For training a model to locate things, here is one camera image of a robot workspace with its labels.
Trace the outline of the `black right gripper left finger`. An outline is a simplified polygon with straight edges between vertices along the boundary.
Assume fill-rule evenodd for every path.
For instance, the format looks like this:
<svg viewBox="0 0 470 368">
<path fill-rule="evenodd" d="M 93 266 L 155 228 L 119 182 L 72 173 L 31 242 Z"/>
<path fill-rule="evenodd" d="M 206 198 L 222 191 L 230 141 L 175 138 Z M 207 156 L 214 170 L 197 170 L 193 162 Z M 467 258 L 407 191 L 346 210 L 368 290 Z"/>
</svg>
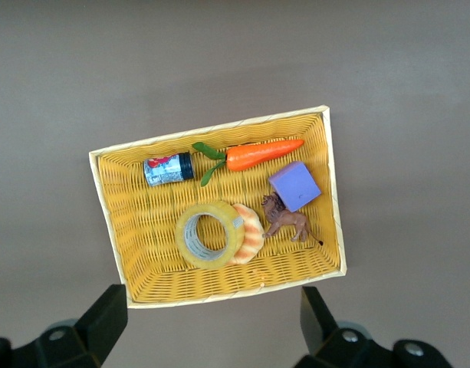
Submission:
<svg viewBox="0 0 470 368">
<path fill-rule="evenodd" d="M 101 367 L 127 321 L 126 287 L 112 284 L 79 319 L 52 324 L 24 346 L 0 337 L 0 367 Z"/>
</svg>

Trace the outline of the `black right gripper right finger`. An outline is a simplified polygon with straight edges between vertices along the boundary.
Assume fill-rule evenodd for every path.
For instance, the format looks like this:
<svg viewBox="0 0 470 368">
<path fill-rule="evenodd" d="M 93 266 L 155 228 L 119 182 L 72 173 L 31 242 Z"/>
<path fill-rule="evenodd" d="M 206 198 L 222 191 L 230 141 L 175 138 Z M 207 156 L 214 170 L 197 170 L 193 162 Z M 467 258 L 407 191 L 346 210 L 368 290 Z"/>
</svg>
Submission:
<svg viewBox="0 0 470 368">
<path fill-rule="evenodd" d="M 450 367 L 434 346 L 420 340 L 397 340 L 388 350 L 356 324 L 339 325 L 319 290 L 301 290 L 300 325 L 308 354 L 296 367 Z"/>
</svg>

